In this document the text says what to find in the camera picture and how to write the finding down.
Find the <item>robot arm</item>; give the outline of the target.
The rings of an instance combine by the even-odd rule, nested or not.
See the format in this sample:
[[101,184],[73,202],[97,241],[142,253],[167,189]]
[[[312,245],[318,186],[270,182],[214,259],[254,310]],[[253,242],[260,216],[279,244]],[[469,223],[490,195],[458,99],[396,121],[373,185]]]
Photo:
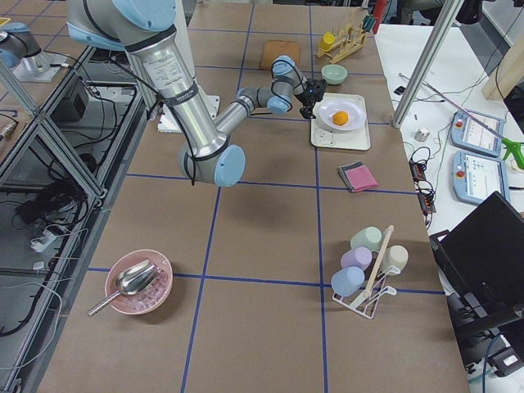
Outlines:
[[230,135],[255,109],[285,114],[296,98],[302,105],[300,114],[308,120],[323,99],[325,80],[307,79],[289,56],[278,56],[269,87],[239,90],[226,110],[213,118],[175,43],[174,1],[69,1],[67,11],[72,39],[137,58],[151,79],[151,90],[186,138],[179,168],[193,182],[230,187],[241,179],[246,157]]

